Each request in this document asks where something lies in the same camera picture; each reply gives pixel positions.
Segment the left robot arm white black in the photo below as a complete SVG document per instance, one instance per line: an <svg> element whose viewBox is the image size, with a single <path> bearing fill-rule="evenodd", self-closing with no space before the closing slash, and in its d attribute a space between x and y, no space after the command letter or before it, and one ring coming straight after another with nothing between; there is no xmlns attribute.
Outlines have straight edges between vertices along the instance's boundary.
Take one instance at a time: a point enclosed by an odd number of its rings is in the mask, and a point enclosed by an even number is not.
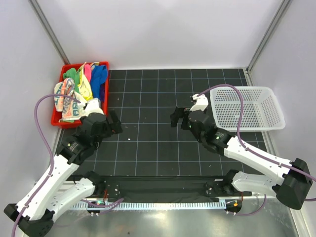
<svg viewBox="0 0 316 237"><path fill-rule="evenodd" d="M92 156L103 139L122 133L114 110L108 115L91 113L81 119L75 133L63 139L46 172L18 203L10 203L4 213L29 237L45 236L54 222L84 198L98 198L106 189L105 180L89 171L68 191L58 194L63 183Z"/></svg>

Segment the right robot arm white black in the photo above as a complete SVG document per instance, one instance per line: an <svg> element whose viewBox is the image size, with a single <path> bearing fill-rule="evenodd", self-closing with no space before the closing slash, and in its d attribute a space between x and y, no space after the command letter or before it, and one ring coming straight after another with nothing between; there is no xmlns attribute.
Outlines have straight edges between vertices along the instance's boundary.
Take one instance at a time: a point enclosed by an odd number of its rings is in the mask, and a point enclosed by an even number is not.
<svg viewBox="0 0 316 237"><path fill-rule="evenodd" d="M290 161L262 151L214 126L205 111L177 107L170 115L171 126L176 127L180 119L181 129L190 131L209 152L240 161L259 172L251 175L230 170L218 186L221 192L229 196L237 192L261 193L276 197L295 210L307 201L313 181L305 161Z"/></svg>

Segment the rabbit print towel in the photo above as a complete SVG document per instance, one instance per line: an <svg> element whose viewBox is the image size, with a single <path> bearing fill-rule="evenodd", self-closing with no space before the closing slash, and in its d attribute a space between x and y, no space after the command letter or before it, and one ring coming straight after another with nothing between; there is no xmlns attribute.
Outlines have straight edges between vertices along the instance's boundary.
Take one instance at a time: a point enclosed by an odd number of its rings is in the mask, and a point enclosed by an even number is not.
<svg viewBox="0 0 316 237"><path fill-rule="evenodd" d="M54 97L54 103L56 111L62 113L60 121L74 122L84 116L87 101L75 91L75 81L72 78L56 84L54 93L58 94Z"/></svg>

